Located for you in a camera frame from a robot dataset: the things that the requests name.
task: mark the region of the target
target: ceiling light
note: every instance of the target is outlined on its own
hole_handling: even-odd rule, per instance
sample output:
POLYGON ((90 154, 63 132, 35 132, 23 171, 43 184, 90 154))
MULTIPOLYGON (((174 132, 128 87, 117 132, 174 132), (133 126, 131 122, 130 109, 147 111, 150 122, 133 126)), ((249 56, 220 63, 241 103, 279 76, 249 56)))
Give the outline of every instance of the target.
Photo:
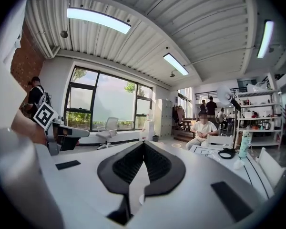
POLYGON ((261 44, 261 47, 259 48, 259 51, 257 54, 257 57, 259 59, 261 59, 265 56, 265 53, 268 49, 268 46, 269 46, 269 43, 271 40, 271 36, 272 36, 272 32, 273 32, 273 26, 274 26, 273 21, 266 21, 262 44, 261 44))
POLYGON ((92 10, 68 8, 67 17, 71 19, 79 19, 98 23, 114 30, 127 34, 131 26, 121 20, 111 17, 107 14, 95 12, 92 10))
POLYGON ((187 75, 189 72, 170 54, 166 54, 163 58, 176 68, 182 75, 187 75))

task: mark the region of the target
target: backpack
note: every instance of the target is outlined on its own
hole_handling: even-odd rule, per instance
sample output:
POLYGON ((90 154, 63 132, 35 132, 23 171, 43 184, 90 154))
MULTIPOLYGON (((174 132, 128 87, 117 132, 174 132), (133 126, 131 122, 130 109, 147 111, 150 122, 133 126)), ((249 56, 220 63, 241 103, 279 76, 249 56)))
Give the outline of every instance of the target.
POLYGON ((49 96, 49 93, 44 91, 40 86, 36 86, 42 93, 41 98, 38 101, 38 104, 35 103, 37 109, 39 109, 39 107, 43 104, 43 102, 46 102, 47 105, 49 105, 51 107, 51 98, 49 96))

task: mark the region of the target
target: bottle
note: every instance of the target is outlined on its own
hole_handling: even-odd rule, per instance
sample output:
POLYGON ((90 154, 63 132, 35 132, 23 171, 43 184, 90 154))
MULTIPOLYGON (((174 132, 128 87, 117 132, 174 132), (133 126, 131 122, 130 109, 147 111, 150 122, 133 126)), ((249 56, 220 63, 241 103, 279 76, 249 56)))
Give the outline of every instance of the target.
POLYGON ((250 145, 251 145, 251 137, 243 136, 242 143, 240 145, 239 154, 238 154, 240 158, 247 157, 247 152, 248 152, 248 148, 250 145))
POLYGON ((140 141, 145 141, 146 140, 146 131, 143 128, 142 131, 140 132, 140 141))

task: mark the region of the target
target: metal shelf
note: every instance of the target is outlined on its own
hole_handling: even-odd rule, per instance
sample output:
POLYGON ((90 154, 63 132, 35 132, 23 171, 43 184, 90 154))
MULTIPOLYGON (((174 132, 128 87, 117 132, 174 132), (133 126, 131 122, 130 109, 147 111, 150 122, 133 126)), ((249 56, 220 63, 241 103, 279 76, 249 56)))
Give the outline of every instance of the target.
POLYGON ((278 142, 276 142, 273 139, 273 136, 264 136, 264 137, 253 137, 251 141, 252 146, 276 146, 279 145, 278 142))
POLYGON ((238 97, 257 97, 257 96, 265 96, 278 92, 279 90, 265 90, 258 92, 250 92, 250 93, 237 93, 238 97))
POLYGON ((279 116, 276 117, 258 117, 258 118, 239 118, 238 120, 270 120, 270 119, 278 119, 281 118, 279 116))
POLYGON ((266 104, 251 104, 251 105, 240 105, 242 108, 257 108, 277 105, 278 103, 266 103, 266 104))
POLYGON ((242 132, 242 131, 249 131, 249 132, 281 132, 282 130, 255 130, 255 129, 243 129, 243 128, 239 128, 238 131, 242 132))

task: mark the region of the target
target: white office chair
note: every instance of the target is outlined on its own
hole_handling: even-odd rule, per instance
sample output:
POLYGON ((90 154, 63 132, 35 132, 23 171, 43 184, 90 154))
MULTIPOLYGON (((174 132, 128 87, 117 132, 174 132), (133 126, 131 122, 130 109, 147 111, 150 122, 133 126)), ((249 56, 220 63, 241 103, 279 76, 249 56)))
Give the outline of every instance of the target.
POLYGON ((232 148, 233 136, 218 136, 218 135, 208 135, 205 146, 207 147, 226 147, 232 148))
POLYGON ((119 120, 118 118, 109 117, 107 119, 106 126, 98 126, 97 127, 98 133, 96 134, 96 136, 105 139, 105 143, 101 143, 101 146, 99 146, 97 150, 114 146, 114 145, 111 145, 110 143, 108 143, 108 139, 112 138, 118 134, 117 129, 116 129, 116 126, 118 124, 118 120, 119 120))
POLYGON ((272 188, 275 188, 279 180, 281 179, 285 168, 282 168, 274 158, 270 156, 266 152, 266 149, 262 147, 262 151, 259 155, 257 163, 262 168, 263 172, 265 173, 266 177, 268 178, 270 185, 272 188))

